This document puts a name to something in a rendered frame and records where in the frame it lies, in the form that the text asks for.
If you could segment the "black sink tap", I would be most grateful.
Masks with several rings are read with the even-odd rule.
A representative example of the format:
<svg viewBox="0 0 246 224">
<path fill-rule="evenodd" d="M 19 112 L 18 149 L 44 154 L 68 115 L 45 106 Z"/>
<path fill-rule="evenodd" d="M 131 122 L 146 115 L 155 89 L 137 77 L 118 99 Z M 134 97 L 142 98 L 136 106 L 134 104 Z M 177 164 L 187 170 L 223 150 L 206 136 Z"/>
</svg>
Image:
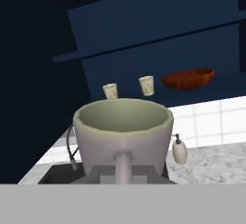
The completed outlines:
<svg viewBox="0 0 246 224">
<path fill-rule="evenodd" d="M 72 169 L 74 171 L 76 171 L 78 169 L 78 166 L 77 166 L 76 160 L 74 159 L 74 156 L 78 152 L 79 147 L 77 147 L 76 150 L 72 153 L 71 149 L 70 149 L 70 142 L 69 142 L 70 133 L 71 133 L 71 130 L 73 129 L 73 127 L 74 127 L 73 124 L 71 124 L 70 127 L 67 130 L 67 134 L 66 134 L 66 149 L 67 149 L 67 153 L 68 153 L 68 156 L 69 156 L 69 159 L 70 159 L 70 163 L 71 163 Z"/>
</svg>

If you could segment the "red-brown wooden bowl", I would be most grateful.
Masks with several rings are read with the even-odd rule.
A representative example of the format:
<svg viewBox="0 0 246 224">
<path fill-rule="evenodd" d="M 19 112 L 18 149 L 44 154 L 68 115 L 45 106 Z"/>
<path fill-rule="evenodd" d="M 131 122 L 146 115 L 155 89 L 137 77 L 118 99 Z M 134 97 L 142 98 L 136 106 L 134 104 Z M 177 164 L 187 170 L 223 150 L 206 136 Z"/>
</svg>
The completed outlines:
<svg viewBox="0 0 246 224">
<path fill-rule="evenodd" d="M 211 68 L 184 70 L 162 76 L 160 81 L 171 89 L 193 90 L 207 85 L 215 75 Z"/>
</svg>

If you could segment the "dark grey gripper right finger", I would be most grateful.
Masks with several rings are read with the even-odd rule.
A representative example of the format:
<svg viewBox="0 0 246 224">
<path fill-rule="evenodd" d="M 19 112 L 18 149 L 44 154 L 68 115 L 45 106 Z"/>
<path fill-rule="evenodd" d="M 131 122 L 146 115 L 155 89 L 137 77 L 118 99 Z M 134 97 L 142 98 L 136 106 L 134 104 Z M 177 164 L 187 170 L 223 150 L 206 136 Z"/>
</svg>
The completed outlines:
<svg viewBox="0 0 246 224">
<path fill-rule="evenodd" d="M 160 176 L 153 165 L 133 165 L 132 173 L 134 184 L 173 184 L 173 181 Z"/>
</svg>

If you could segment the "cream patterned glass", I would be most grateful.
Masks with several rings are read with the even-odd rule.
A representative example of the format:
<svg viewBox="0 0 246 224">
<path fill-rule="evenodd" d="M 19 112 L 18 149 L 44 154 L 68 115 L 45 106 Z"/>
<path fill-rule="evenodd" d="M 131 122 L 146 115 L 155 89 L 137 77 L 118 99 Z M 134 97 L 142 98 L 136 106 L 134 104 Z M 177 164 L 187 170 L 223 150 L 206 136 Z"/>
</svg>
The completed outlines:
<svg viewBox="0 0 246 224">
<path fill-rule="evenodd" d="M 115 100 L 118 98 L 117 83 L 103 85 L 103 91 L 106 98 L 109 100 Z"/>
<path fill-rule="evenodd" d="M 151 96 L 155 93 L 153 76 L 143 76 L 138 80 L 144 96 Z"/>
</svg>

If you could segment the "white soap dispenser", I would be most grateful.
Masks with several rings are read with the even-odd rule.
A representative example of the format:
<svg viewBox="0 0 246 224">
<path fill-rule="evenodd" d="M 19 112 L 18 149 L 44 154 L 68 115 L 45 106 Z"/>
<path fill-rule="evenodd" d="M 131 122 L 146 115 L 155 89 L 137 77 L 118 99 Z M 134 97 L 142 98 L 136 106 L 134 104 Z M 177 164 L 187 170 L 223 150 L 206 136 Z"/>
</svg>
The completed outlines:
<svg viewBox="0 0 246 224">
<path fill-rule="evenodd" d="M 177 164 L 185 164 L 187 161 L 187 149 L 185 143 L 180 139 L 179 134 L 174 135 L 175 140 L 172 144 L 172 153 L 174 161 Z"/>
</svg>

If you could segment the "dark blue cabinet door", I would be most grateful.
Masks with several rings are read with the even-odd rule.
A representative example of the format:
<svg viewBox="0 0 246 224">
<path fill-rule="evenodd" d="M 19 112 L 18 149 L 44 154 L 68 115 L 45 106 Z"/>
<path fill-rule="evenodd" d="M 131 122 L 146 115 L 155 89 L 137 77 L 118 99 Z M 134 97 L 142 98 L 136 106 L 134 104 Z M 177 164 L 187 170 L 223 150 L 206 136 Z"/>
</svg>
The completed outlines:
<svg viewBox="0 0 246 224">
<path fill-rule="evenodd" d="M 67 11 L 46 0 L 0 0 L 0 185 L 16 184 L 90 99 Z"/>
</svg>

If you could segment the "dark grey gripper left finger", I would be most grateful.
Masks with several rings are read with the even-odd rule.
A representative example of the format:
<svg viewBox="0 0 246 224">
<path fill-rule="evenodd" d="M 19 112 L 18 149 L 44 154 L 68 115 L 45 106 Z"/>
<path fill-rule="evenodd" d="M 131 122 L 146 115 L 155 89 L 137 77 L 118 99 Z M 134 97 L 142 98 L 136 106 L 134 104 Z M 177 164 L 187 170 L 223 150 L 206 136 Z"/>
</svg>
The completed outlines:
<svg viewBox="0 0 246 224">
<path fill-rule="evenodd" d="M 76 181 L 74 184 L 114 184 L 115 167 L 113 165 L 95 165 L 90 173 Z"/>
</svg>

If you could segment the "pale grey bowl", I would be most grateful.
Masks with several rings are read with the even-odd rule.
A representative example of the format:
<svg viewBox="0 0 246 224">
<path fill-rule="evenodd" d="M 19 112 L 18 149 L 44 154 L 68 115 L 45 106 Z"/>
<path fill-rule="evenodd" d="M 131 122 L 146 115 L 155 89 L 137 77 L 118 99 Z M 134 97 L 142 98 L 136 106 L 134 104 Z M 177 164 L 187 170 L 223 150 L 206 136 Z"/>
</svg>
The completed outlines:
<svg viewBox="0 0 246 224">
<path fill-rule="evenodd" d="M 128 184 L 132 167 L 152 166 L 161 175 L 174 117 L 165 106 L 141 99 L 100 100 L 75 111 L 73 125 L 85 174 L 96 165 L 115 167 Z"/>
</svg>

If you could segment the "dark blue open cabinet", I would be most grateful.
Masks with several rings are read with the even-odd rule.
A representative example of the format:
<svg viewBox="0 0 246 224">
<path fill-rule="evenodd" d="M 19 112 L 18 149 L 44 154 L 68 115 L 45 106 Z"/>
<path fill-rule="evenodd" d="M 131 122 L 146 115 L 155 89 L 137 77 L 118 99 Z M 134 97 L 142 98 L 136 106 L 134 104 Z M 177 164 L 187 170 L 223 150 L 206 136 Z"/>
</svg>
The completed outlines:
<svg viewBox="0 0 246 224">
<path fill-rule="evenodd" d="M 141 95 L 138 79 L 211 68 L 209 84 L 177 91 L 155 83 L 154 101 L 177 106 L 246 95 L 246 0 L 48 0 L 68 13 L 73 51 L 55 63 L 82 63 L 91 100 L 117 83 Z"/>
</svg>

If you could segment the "dark grey sink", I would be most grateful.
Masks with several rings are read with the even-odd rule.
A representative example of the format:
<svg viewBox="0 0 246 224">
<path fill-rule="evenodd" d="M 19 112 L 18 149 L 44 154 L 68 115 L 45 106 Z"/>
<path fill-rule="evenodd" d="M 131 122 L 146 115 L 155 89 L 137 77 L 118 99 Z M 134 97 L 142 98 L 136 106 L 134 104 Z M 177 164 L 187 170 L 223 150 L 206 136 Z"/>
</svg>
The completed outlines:
<svg viewBox="0 0 246 224">
<path fill-rule="evenodd" d="M 70 163 L 54 164 L 40 179 L 40 184 L 70 184 L 85 176 L 83 164 L 77 163 L 78 168 L 74 170 Z"/>
</svg>

